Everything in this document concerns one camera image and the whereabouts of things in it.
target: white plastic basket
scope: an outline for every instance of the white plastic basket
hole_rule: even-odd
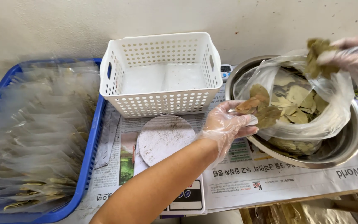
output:
[[[200,64],[207,88],[120,94],[125,71],[133,66]],[[222,86],[220,57],[206,32],[110,40],[100,66],[100,94],[125,118],[205,113]]]

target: stainless steel bowl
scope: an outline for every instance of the stainless steel bowl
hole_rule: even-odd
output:
[[[230,77],[226,81],[226,100],[234,100],[233,85],[242,74],[258,66],[263,60],[276,56],[277,55],[264,55],[251,58],[239,64],[231,72]],[[297,159],[290,158],[271,150],[278,149],[258,135],[248,136],[247,138],[260,150],[283,162],[311,169],[334,167],[348,161],[358,153],[358,106],[355,101],[352,102],[350,121],[337,136],[325,139],[321,147],[313,155],[302,156]]]

